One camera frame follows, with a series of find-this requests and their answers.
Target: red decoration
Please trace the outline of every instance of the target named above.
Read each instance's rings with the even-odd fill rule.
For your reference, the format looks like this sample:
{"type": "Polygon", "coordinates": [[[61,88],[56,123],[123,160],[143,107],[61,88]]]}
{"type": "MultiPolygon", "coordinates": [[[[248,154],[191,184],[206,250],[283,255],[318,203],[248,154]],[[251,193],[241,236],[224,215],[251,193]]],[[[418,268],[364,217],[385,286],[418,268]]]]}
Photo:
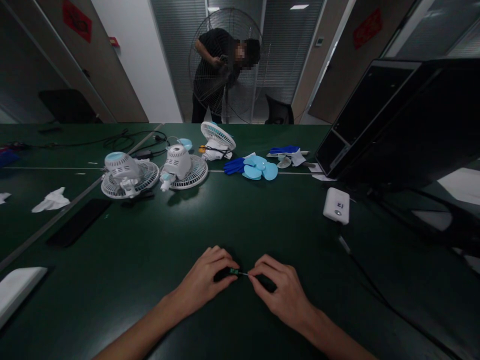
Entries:
{"type": "Polygon", "coordinates": [[[63,0],[63,22],[88,43],[92,41],[92,20],[69,0],[63,0]]]}
{"type": "Polygon", "coordinates": [[[355,46],[355,50],[379,33],[380,30],[382,30],[382,25],[380,8],[378,8],[353,31],[353,45],[355,46]]]}
{"type": "Polygon", "coordinates": [[[116,37],[110,36],[109,39],[110,39],[110,44],[111,44],[114,48],[119,48],[119,47],[120,47],[119,41],[117,40],[116,37]]]}

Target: forearm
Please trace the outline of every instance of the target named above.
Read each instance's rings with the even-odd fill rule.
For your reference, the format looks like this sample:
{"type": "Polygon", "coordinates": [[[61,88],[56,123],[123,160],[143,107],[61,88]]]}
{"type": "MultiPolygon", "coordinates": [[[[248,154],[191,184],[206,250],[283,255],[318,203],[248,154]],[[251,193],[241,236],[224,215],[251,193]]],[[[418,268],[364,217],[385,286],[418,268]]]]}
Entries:
{"type": "Polygon", "coordinates": [[[353,340],[321,310],[300,333],[330,360],[375,360],[375,356],[353,340]]]}
{"type": "Polygon", "coordinates": [[[195,49],[196,51],[200,54],[202,59],[206,60],[208,63],[212,63],[212,55],[210,55],[209,51],[207,48],[202,44],[200,40],[196,40],[195,42],[195,49]]]}
{"type": "Polygon", "coordinates": [[[102,350],[94,360],[143,359],[165,333],[185,317],[176,309],[171,295],[167,295],[135,325],[102,350]]]}

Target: hand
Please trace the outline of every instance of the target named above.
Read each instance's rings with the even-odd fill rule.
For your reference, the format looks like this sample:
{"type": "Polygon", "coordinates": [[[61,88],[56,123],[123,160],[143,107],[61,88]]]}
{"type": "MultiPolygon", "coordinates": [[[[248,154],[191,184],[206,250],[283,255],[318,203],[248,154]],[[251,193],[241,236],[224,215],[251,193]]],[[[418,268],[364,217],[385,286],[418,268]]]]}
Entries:
{"type": "Polygon", "coordinates": [[[292,329],[303,334],[310,322],[318,316],[317,309],[310,303],[302,289],[297,272],[290,265],[284,265],[268,255],[263,255],[248,272],[256,294],[272,313],[292,329]],[[277,289],[270,293],[255,276],[263,274],[272,280],[277,289]]]}
{"type": "Polygon", "coordinates": [[[210,59],[210,64],[215,68],[215,69],[219,69],[221,68],[223,65],[224,65],[224,62],[222,60],[220,60],[220,58],[218,56],[215,56],[215,57],[212,57],[210,59]]]}
{"type": "Polygon", "coordinates": [[[237,276],[227,276],[214,282],[214,276],[224,268],[239,269],[232,256],[219,246],[209,247],[196,261],[180,285],[167,295],[183,318],[193,314],[226,289],[237,276]]]}

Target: black chair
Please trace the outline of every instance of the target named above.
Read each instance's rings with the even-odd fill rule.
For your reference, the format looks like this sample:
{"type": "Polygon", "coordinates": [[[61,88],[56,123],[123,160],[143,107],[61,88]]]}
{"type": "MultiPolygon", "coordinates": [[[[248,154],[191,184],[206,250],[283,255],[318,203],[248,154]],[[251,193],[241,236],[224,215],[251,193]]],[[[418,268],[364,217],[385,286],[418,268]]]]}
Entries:
{"type": "Polygon", "coordinates": [[[75,89],[45,90],[38,93],[41,102],[60,124],[102,123],[83,94],[75,89]]]}
{"type": "Polygon", "coordinates": [[[267,94],[265,94],[265,97],[268,102],[268,120],[265,121],[265,125],[294,124],[294,112],[292,111],[292,106],[290,104],[275,100],[267,94]]]}

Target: person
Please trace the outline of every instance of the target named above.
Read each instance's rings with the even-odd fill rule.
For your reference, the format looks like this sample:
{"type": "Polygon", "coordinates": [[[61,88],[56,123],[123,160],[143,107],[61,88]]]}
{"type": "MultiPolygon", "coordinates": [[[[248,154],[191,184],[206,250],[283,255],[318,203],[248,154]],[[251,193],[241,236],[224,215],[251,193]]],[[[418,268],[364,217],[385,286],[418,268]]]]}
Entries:
{"type": "Polygon", "coordinates": [[[251,69],[260,61],[260,41],[234,39],[222,28],[214,28],[195,41],[201,60],[193,79],[193,111],[191,122],[204,121],[210,107],[211,119],[221,124],[224,87],[230,89],[242,69],[251,69]]]}
{"type": "MultiPolygon", "coordinates": [[[[234,275],[214,282],[224,268],[238,269],[232,256],[219,246],[209,247],[195,262],[180,285],[149,313],[102,350],[94,360],[140,360],[179,322],[192,315],[237,280],[234,275]]],[[[374,360],[375,357],[335,325],[307,299],[297,272],[263,255],[248,272],[253,289],[270,311],[303,335],[330,360],[374,360]],[[270,278],[277,289],[270,293],[255,276],[270,278]]]]}

